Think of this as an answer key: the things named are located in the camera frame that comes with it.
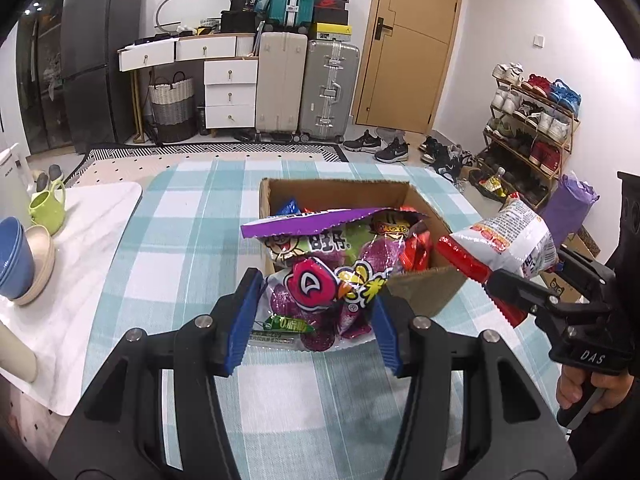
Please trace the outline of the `operator right hand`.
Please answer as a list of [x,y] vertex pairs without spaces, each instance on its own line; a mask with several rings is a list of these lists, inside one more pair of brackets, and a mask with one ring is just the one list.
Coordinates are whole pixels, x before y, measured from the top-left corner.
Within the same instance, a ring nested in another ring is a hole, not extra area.
[[584,370],[563,365],[555,393],[556,400],[563,410],[568,410],[582,398],[587,382],[603,390],[601,399],[590,410],[591,413],[596,414],[621,404],[626,398],[634,378],[627,372],[617,376],[592,373],[590,378],[587,378],[587,373]]

